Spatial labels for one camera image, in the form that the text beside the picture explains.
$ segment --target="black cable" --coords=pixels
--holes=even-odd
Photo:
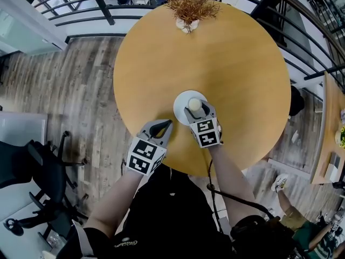
[[[218,216],[217,209],[216,209],[215,193],[219,194],[219,195],[222,195],[222,196],[225,196],[225,197],[228,197],[229,199],[235,200],[237,202],[243,203],[244,205],[248,205],[248,206],[254,207],[254,208],[264,212],[270,219],[274,219],[274,216],[268,211],[268,209],[266,207],[258,204],[258,203],[251,202],[251,201],[246,201],[246,200],[243,200],[243,199],[241,199],[239,197],[233,196],[231,194],[227,194],[227,193],[223,193],[223,192],[215,190],[215,186],[212,184],[212,181],[211,181],[211,165],[212,165],[212,162],[213,162],[213,160],[211,160],[211,162],[210,162],[210,167],[209,167],[210,183],[207,185],[207,189],[212,192],[213,207],[214,207],[214,210],[215,210],[215,215],[216,215],[216,219],[217,219],[218,225],[219,225],[219,216]]]
[[[213,162],[213,160],[211,159],[210,166],[209,166],[209,180],[210,180],[210,184],[208,184],[208,185],[213,185],[212,181],[211,181],[211,166],[212,166],[212,162]],[[213,202],[213,211],[215,212],[216,220],[217,220],[218,227],[219,227],[219,232],[223,233],[222,227],[220,226],[219,215],[218,215],[218,211],[217,211],[217,207],[216,207],[216,200],[215,200],[215,196],[216,195],[215,195],[215,193],[213,191],[211,191],[211,195],[212,195],[212,202]]]
[[[122,162],[121,162],[121,176],[123,176],[123,165],[127,165],[127,163],[125,162],[125,160],[122,158]]]

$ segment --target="chair armrest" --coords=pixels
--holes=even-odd
[[[39,191],[39,193],[36,196],[34,196],[31,192],[29,192],[29,196],[30,196],[31,200],[41,210],[44,208],[44,206],[42,203],[40,203],[39,200],[42,198],[43,195],[44,195],[43,190]]]
[[[32,144],[27,145],[27,150],[29,154],[41,165],[43,166],[43,159],[39,152],[35,149]]]

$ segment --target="wooden floor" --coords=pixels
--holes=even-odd
[[[94,204],[121,176],[121,161],[126,157],[131,136],[123,124],[113,93],[113,68],[122,42],[119,37],[72,39],[64,52],[26,56],[14,54],[9,69],[3,73],[0,86],[0,105],[4,111],[47,113],[49,115],[47,139],[59,145],[62,132],[72,136],[65,143],[64,159],[88,160],[79,169],[68,174],[78,181],[74,194],[78,198],[89,195],[80,208],[88,214]],[[320,106],[312,96],[302,93],[306,109],[293,117],[269,156],[293,167],[310,170],[320,129],[321,115],[314,113]],[[298,130],[300,137],[293,144],[291,137]],[[258,202],[272,207],[282,215],[271,183],[280,171],[261,161],[248,169],[246,176]],[[192,178],[206,193],[207,179]],[[308,181],[291,176],[285,190],[287,196],[301,212],[313,220],[320,210],[333,212],[339,206],[340,193],[331,185],[312,186]],[[218,210],[224,210],[217,197]]]

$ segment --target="white sneaker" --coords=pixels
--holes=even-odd
[[[287,173],[282,173],[282,174],[278,175],[277,178],[275,179],[274,183],[271,186],[271,190],[276,192],[277,188],[283,189],[288,177],[289,177],[289,175]]]

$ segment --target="table top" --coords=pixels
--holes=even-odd
[[[311,173],[312,184],[331,183],[324,178],[331,152],[340,157],[337,180],[340,178],[345,162],[345,149],[335,143],[335,133],[341,130],[340,111],[345,108],[345,96],[330,74],[325,74],[323,85],[322,122],[320,138]]]
[[[216,109],[224,147],[245,169],[274,146],[284,130],[291,89],[284,59],[254,19],[220,3],[217,19],[206,19],[187,35],[172,12],[160,6],[142,17],[124,38],[115,61],[114,92],[132,135],[155,119],[171,119],[164,163],[207,176],[210,155],[173,113],[185,90],[204,94]]]

